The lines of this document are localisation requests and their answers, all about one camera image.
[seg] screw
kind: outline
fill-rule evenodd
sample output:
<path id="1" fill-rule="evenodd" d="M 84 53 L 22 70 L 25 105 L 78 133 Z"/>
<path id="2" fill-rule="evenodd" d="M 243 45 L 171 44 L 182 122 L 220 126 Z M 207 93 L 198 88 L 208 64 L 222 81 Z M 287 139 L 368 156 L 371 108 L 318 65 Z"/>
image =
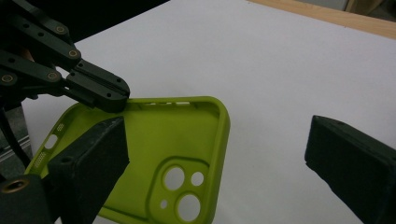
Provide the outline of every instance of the screw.
<path id="1" fill-rule="evenodd" d="M 14 77 L 12 75 L 3 75 L 1 77 L 1 80 L 8 83 L 14 80 Z"/>
<path id="2" fill-rule="evenodd" d="M 76 56 L 78 56 L 78 52 L 76 50 L 72 49 L 72 50 L 69 51 L 69 56 L 70 57 L 76 57 Z"/>
<path id="3" fill-rule="evenodd" d="M 48 75 L 47 75 L 47 77 L 49 78 L 49 79 L 55 79 L 55 78 L 58 78 L 58 74 L 56 74 L 56 73 L 49 73 Z"/>
<path id="4" fill-rule="evenodd" d="M 1 191 L 3 193 L 13 193 L 24 189 L 27 185 L 29 185 L 28 179 L 17 179 L 4 186 Z"/>
<path id="5" fill-rule="evenodd" d="M 57 27 L 56 27 L 56 31 L 59 32 L 59 33 L 63 33 L 63 32 L 64 32 L 64 27 L 62 27 L 62 26 L 57 26 Z"/>

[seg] lime green phone case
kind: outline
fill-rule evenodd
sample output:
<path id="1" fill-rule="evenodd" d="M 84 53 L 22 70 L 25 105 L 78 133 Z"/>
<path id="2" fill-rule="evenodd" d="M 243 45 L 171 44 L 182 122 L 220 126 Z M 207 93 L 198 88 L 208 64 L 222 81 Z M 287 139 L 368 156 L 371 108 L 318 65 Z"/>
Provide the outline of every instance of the lime green phone case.
<path id="1" fill-rule="evenodd" d="M 99 215 L 119 223 L 211 223 L 230 131 L 227 110 L 213 97 L 130 99 L 117 114 L 73 105 L 26 173 L 47 175 L 51 158 L 116 116 L 125 119 L 130 163 Z M 183 214 L 191 204 L 195 210 Z"/>

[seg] white table surface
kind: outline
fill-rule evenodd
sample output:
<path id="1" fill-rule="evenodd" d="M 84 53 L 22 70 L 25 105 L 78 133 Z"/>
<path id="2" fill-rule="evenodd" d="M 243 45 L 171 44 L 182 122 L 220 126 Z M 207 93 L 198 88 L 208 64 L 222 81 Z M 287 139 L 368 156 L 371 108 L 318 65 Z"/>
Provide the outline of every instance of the white table surface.
<path id="1" fill-rule="evenodd" d="M 361 223 L 305 165 L 313 115 L 396 147 L 395 40 L 244 0 L 172 0 L 77 47 L 124 78 L 133 98 L 210 95 L 226 105 L 216 224 Z M 23 102 L 34 150 L 74 103 Z"/>

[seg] bolt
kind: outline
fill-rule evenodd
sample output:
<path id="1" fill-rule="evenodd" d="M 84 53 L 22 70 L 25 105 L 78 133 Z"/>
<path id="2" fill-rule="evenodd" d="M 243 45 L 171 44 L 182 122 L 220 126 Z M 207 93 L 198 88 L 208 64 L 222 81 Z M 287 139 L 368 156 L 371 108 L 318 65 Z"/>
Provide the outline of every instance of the bolt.
<path id="1" fill-rule="evenodd" d="M 12 75 L 3 75 L 1 77 L 1 80 L 4 82 L 11 82 L 12 80 L 14 80 L 14 77 Z"/>
<path id="2" fill-rule="evenodd" d="M 49 73 L 49 74 L 48 74 L 48 78 L 49 78 L 49 79 L 55 79 L 55 78 L 58 78 L 58 74 L 56 74 L 56 73 L 53 73 L 53 72 L 52 72 L 52 73 Z"/>

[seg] robotic hand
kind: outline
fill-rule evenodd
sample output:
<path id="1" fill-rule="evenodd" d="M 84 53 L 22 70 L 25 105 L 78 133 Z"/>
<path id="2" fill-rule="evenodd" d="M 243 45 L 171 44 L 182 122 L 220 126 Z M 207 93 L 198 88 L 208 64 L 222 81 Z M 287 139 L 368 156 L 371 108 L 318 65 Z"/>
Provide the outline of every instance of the robotic hand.
<path id="1" fill-rule="evenodd" d="M 28 50 L 22 56 L 15 48 Z M 69 73 L 66 78 L 57 66 Z M 125 107 L 130 90 L 122 78 L 84 61 L 65 25 L 26 1 L 0 0 L 0 126 L 25 167 L 30 159 L 4 107 L 44 93 L 115 113 Z M 53 158 L 43 179 L 0 175 L 0 223 L 51 223 L 58 217 L 63 223 L 92 223 L 129 163 L 127 152 L 123 118 L 115 118 L 92 127 Z"/>

